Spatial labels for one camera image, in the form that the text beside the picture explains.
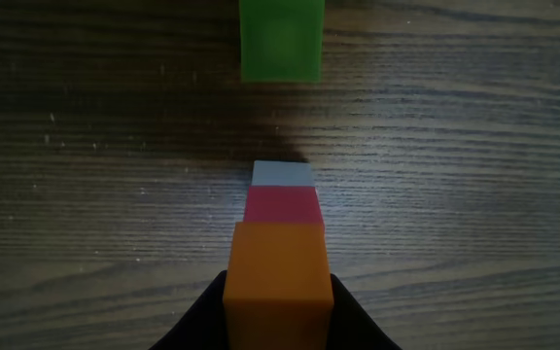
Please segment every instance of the orange block's front face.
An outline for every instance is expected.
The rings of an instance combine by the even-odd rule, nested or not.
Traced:
[[[238,223],[224,307],[231,350],[324,350],[333,293],[323,226]]]

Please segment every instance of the wooden surface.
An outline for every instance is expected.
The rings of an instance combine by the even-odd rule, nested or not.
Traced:
[[[560,349],[560,0],[328,0],[320,85],[241,85],[235,0],[0,0],[0,349],[146,349],[251,162],[315,169],[404,349]]]

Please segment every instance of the gray block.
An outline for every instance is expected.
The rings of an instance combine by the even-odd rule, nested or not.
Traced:
[[[315,186],[315,182],[308,163],[257,160],[252,186]]]

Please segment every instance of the green cube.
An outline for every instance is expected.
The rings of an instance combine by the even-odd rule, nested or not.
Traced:
[[[240,0],[241,79],[319,82],[325,0]]]

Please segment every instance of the red block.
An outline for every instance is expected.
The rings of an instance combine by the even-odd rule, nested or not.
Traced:
[[[322,224],[314,187],[250,186],[244,222]]]

